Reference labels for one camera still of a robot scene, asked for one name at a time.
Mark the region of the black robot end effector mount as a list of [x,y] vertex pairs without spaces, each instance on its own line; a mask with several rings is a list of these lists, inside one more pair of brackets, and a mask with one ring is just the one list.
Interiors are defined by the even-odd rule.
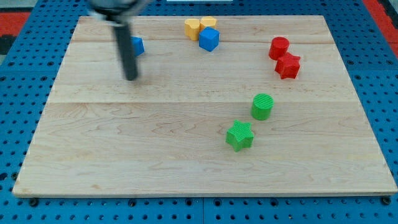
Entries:
[[88,0],[89,12],[96,19],[125,25],[139,15],[152,0]]

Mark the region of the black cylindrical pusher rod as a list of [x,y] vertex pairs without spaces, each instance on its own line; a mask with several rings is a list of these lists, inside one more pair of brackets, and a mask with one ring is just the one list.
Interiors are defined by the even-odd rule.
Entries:
[[134,46],[131,42],[131,30],[129,28],[129,24],[124,23],[114,26],[113,30],[125,78],[128,81],[133,81],[138,77],[139,72],[136,56],[134,55]]

